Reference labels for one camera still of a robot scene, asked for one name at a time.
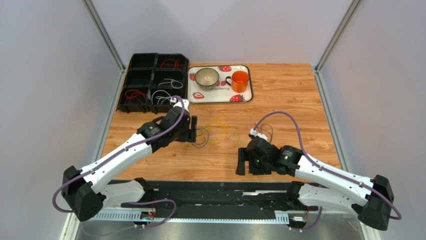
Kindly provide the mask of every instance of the orange mug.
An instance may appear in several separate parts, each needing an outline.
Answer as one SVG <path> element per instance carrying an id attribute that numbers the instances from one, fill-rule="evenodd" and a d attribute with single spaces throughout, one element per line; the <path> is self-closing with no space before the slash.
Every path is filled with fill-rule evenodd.
<path id="1" fill-rule="evenodd" d="M 236 93 L 243 93 L 249 85 L 249 74 L 245 71 L 236 71 L 232 76 L 227 76 L 225 81 L 228 85 L 232 87 L 232 90 Z"/>

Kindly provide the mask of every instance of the beige bowl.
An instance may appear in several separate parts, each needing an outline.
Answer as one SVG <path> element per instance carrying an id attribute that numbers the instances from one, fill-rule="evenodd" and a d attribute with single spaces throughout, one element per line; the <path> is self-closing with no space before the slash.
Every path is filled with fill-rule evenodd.
<path id="1" fill-rule="evenodd" d="M 196 72 L 195 81 L 203 90 L 212 90 L 218 84 L 219 73 L 212 68 L 202 68 Z"/>

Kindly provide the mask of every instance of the mug handle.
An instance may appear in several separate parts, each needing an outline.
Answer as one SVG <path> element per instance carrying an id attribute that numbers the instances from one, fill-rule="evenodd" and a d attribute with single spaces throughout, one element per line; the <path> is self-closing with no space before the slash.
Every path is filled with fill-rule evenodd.
<path id="1" fill-rule="evenodd" d="M 226 82 L 229 86 L 231 86 L 231 85 L 232 85 L 232 80 L 231 80 L 231 83 L 229 83 L 229 82 L 228 82 L 228 79 L 231 79 L 231 77 L 230 77 L 230 76 L 227 76 L 227 77 L 225 78 L 225 82 Z"/>

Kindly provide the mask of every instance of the black organizer box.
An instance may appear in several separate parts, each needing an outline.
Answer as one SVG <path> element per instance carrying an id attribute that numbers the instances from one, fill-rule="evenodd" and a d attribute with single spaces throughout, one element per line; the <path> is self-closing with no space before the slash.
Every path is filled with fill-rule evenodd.
<path id="1" fill-rule="evenodd" d="M 164 92 L 166 91 L 171 96 L 177 95 L 186 99 L 189 64 L 188 58 L 182 54 L 133 54 L 120 93 L 117 110 L 125 113 L 167 113 L 172 107 L 170 102 L 156 97 L 168 97 Z M 173 86 L 171 86 L 168 83 L 171 81 L 169 79 L 177 82 L 173 82 Z M 132 94 L 136 94 L 135 90 L 146 94 L 146 98 L 142 95 L 131 98 Z"/>

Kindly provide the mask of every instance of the wood surface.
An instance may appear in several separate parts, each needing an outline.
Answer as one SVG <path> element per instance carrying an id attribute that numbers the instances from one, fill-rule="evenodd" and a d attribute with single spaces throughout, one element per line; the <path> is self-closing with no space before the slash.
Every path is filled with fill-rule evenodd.
<path id="1" fill-rule="evenodd" d="M 192 64 L 193 66 L 221 64 Z M 306 151 L 315 158 L 339 168 L 329 125 L 326 120 L 320 94 L 309 64 L 245 64 L 251 75 L 254 98 L 247 103 L 191 104 L 191 115 L 198 116 L 198 128 L 204 127 L 218 115 L 230 118 L 229 127 L 240 134 L 228 131 L 219 145 L 195 148 L 190 143 L 173 142 L 154 154 L 139 160 L 116 179 L 145 178 L 147 180 L 196 180 L 196 181 L 244 181 L 244 182 L 290 182 L 288 175 L 251 175 L 246 164 L 246 175 L 235 174 L 238 163 L 238 148 L 246 147 L 251 140 L 249 130 L 254 123 L 273 111 L 290 113 L 297 121 Z M 144 123 L 165 113 L 124 113 L 116 111 L 108 132 L 103 156 L 126 141 Z M 226 122 L 226 117 L 219 120 Z M 285 115 L 276 114 L 264 123 L 273 126 L 272 143 L 278 148 L 290 145 L 300 148 L 293 122 Z M 221 136 L 223 130 L 210 131 L 210 139 Z"/>

